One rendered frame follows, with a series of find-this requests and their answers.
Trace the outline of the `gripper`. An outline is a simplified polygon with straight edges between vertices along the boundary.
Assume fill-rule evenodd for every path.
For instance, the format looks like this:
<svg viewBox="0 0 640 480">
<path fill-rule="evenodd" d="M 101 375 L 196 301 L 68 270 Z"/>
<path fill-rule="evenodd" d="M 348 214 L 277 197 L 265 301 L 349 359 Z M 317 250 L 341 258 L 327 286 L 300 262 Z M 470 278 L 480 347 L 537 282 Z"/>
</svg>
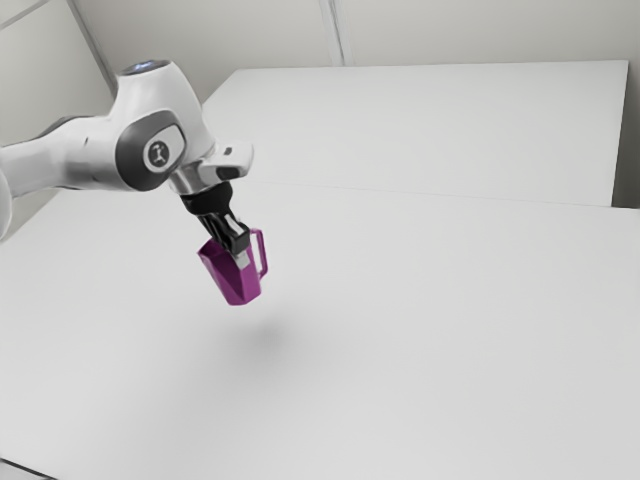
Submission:
<svg viewBox="0 0 640 480">
<path fill-rule="evenodd" d="M 231 210 L 233 188 L 230 182 L 221 182 L 209 189 L 180 199 L 186 210 L 194 216 L 215 215 L 221 245 L 231 255 L 239 269 L 245 269 L 250 261 L 250 229 L 235 218 Z"/>
</svg>

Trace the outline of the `magenta faceted mug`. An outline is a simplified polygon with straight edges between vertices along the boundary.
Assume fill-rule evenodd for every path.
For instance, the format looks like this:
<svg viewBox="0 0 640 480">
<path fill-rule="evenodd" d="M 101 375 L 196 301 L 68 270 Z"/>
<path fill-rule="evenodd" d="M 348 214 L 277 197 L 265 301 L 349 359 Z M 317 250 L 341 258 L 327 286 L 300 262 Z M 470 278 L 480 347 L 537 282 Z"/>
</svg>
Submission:
<svg viewBox="0 0 640 480">
<path fill-rule="evenodd" d="M 249 246 L 239 256 L 214 240 L 207 241 L 197 255 L 229 305 L 247 305 L 261 295 L 261 281 L 269 271 L 262 230 L 250 231 Z"/>
</svg>

